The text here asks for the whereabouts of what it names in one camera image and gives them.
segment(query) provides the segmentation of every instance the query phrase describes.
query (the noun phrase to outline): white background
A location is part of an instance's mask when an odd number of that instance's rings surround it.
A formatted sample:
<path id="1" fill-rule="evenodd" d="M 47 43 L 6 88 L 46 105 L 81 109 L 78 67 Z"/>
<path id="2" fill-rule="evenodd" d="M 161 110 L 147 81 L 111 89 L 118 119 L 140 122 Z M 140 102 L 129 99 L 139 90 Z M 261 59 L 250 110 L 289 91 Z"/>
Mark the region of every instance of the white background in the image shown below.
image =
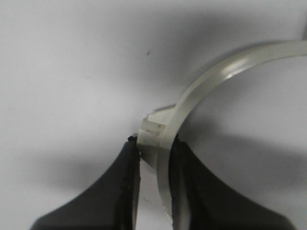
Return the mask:
<path id="1" fill-rule="evenodd" d="M 153 109 L 256 44 L 304 38 L 306 0 L 0 1 L 0 227 L 27 230 L 112 163 Z M 211 93 L 180 138 L 223 181 L 307 226 L 307 58 Z M 142 162 L 138 230 L 170 230 Z"/>

